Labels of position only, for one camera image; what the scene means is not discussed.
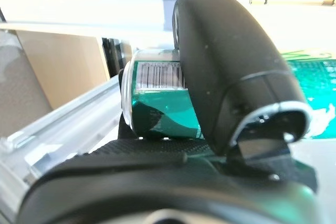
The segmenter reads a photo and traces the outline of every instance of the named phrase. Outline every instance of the green packaging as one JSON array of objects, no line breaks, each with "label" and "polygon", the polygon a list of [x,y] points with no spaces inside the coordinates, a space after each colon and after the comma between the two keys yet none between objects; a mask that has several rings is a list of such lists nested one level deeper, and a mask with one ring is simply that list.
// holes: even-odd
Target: green packaging
[{"label": "green packaging", "polygon": [[[313,108],[305,138],[336,138],[336,59],[323,51],[282,54]],[[147,138],[203,138],[175,50],[141,50],[122,81],[125,121]]]},{"label": "green packaging", "polygon": [[138,136],[203,138],[178,56],[172,50],[140,51],[124,73],[123,81],[130,81],[128,121]]},{"label": "green packaging", "polygon": [[336,138],[336,59],[322,50],[282,54],[299,80],[313,120],[306,138]]}]

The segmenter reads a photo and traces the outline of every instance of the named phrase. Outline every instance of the silver trim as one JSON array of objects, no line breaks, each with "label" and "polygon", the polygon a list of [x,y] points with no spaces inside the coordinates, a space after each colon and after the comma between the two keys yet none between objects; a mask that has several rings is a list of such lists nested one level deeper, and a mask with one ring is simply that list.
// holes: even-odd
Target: silver trim
[{"label": "silver trim", "polygon": [[231,141],[230,141],[231,145],[237,144],[236,140],[239,137],[239,134],[242,132],[246,124],[252,122],[253,119],[257,118],[258,116],[265,115],[265,114],[272,116],[276,113],[287,112],[287,111],[301,111],[306,116],[308,123],[307,123],[306,129],[304,130],[303,135],[301,136],[302,138],[309,130],[310,123],[312,120],[312,108],[308,104],[303,103],[303,102],[284,101],[284,102],[274,103],[274,104],[264,106],[255,111],[252,111],[246,117],[244,117],[244,119],[239,123],[238,127],[236,128],[235,133],[233,134],[231,138]]}]

